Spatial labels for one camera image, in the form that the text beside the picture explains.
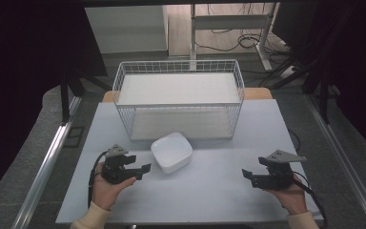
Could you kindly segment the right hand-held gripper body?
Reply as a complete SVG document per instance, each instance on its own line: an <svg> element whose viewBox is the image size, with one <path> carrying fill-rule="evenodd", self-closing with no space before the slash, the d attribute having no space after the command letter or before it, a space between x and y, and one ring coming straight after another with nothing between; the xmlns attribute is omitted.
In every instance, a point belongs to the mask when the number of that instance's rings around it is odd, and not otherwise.
<svg viewBox="0 0 366 229"><path fill-rule="evenodd" d="M305 156L298 156L281 150L275 150L266 157L266 167L270 175L271 190L284 190L293 183L294 172L291 162L306 161Z"/></svg>

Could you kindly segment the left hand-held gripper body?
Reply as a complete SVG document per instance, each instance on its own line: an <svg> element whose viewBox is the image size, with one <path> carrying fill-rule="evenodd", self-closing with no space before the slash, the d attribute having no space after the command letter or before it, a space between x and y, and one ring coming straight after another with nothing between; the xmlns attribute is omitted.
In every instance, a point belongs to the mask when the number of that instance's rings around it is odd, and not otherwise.
<svg viewBox="0 0 366 229"><path fill-rule="evenodd" d="M125 159L128 151L121 146L114 144L105 154L105 161L102 170L102 178L111 184L119 184L129 179L128 170L125 168Z"/></svg>

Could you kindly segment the white square bowl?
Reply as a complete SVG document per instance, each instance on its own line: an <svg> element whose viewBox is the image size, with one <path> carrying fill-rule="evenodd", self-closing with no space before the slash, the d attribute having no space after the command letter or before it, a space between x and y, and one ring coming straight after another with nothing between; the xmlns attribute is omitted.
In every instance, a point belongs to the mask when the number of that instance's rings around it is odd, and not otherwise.
<svg viewBox="0 0 366 229"><path fill-rule="evenodd" d="M193 147L181 133L171 133L157 139L151 146L152 154L165 174L186 166L193 157Z"/></svg>

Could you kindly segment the person's left hand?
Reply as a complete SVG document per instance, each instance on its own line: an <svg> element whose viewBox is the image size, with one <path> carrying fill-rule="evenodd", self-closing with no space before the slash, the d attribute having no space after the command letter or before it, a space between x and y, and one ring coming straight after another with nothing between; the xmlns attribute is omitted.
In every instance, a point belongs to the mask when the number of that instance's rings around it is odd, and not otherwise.
<svg viewBox="0 0 366 229"><path fill-rule="evenodd" d="M120 193L135 184L136 178L131 177L119 184L110 184L102 178L103 162L99 162L94 170L91 202L103 210L110 211Z"/></svg>

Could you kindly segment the person's right hand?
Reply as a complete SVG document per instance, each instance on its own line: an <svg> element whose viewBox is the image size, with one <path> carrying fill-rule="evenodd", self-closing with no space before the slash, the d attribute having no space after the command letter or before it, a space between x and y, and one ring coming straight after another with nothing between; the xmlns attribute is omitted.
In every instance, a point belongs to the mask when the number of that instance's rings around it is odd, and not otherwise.
<svg viewBox="0 0 366 229"><path fill-rule="evenodd" d="M268 190L268 193L277 198L290 216L308 212L304 190L294 184L286 190Z"/></svg>

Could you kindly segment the black metal stand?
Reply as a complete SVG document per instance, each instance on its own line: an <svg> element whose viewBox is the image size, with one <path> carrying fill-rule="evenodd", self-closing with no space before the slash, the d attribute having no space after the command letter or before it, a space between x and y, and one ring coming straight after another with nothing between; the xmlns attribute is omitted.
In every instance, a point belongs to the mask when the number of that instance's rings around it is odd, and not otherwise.
<svg viewBox="0 0 366 229"><path fill-rule="evenodd" d="M111 86L99 80L96 76L83 73L82 71L63 71L61 76L60 93L62 108L62 126L65 126L71 120L71 108L69 102L69 91L76 97L81 97L85 93L81 79L86 79L93 85L103 89L105 92L111 89Z"/></svg>
<svg viewBox="0 0 366 229"><path fill-rule="evenodd" d="M291 57L300 68L271 85L270 89L279 89L308 75L302 85L302 92L311 94L319 88L318 110L326 123L329 123L327 64L340 30L341 15L332 12L328 3L320 1L281 2L273 26L273 34L289 46Z"/></svg>

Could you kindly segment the dark curtain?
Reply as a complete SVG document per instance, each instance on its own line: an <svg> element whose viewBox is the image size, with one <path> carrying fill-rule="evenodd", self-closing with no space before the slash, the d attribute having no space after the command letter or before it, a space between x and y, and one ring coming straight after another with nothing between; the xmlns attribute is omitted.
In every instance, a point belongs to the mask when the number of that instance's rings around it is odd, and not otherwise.
<svg viewBox="0 0 366 229"><path fill-rule="evenodd" d="M366 139L366 0L283 1L273 33L306 66L323 54L324 43L348 7L351 14L324 60L329 83L339 90L338 107Z"/></svg>
<svg viewBox="0 0 366 229"><path fill-rule="evenodd" d="M44 94L106 68L82 0L0 0L0 180Z"/></svg>

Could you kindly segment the white cabinet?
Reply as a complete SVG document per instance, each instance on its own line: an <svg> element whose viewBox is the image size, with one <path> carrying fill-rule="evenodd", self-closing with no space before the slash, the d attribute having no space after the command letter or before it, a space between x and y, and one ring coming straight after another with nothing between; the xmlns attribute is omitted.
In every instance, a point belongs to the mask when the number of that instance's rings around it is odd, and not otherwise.
<svg viewBox="0 0 366 229"><path fill-rule="evenodd" d="M164 6L85 8L101 53L165 52L168 15Z"/></svg>

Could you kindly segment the aluminium rail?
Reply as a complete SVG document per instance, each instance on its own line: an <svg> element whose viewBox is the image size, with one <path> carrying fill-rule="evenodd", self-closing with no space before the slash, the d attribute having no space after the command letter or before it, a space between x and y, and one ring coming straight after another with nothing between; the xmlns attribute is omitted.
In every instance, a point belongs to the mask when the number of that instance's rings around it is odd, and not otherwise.
<svg viewBox="0 0 366 229"><path fill-rule="evenodd" d="M328 141L331 150L343 172L348 180L353 192L356 195L359 205L362 207L364 214L366 215L366 186L363 184L362 179L357 174L356 169L353 167L350 159L347 157L346 152L341 146L336 134L334 133L330 124L327 124L321 117L318 105L312 95L305 95L305 100L315 118L315 121L321 129L323 135Z"/></svg>
<svg viewBox="0 0 366 229"><path fill-rule="evenodd" d="M50 148L48 149L43 162L36 174L33 183L30 186L27 196L14 220L13 225L10 229L27 229L32 216L36 210L39 199L46 188L46 185L51 176L51 172L54 168L56 160L59 157L60 151L63 147L67 134L71 129L71 125L74 121L75 113L80 105L82 98L74 97L71 100L71 105L69 106L70 117L67 122L61 124L57 129L54 138L51 142Z"/></svg>

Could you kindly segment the white desk frame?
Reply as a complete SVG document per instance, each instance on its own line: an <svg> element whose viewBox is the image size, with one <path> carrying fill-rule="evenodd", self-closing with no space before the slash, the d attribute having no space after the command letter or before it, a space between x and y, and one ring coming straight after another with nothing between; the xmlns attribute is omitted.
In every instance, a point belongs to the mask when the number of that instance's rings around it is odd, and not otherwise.
<svg viewBox="0 0 366 229"><path fill-rule="evenodd" d="M191 4L191 45L190 59L196 59L195 33L204 30L257 30L261 29L259 41L255 49L266 72L271 72L273 67L265 52L265 43L270 31L276 3L272 3L267 14L247 15L196 15L195 4Z"/></svg>

